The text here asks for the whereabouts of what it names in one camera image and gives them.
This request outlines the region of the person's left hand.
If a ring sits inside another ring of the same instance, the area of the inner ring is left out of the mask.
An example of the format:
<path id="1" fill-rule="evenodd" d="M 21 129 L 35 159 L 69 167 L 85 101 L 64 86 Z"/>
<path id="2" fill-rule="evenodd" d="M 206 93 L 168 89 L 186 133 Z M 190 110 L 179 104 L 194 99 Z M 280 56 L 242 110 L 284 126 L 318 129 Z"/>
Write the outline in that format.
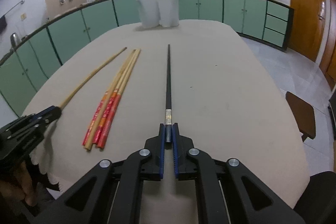
<path id="1" fill-rule="evenodd" d="M 10 177 L 1 180 L 1 195 L 8 200 L 25 201 L 28 206 L 37 204 L 37 192 L 25 161 Z"/>

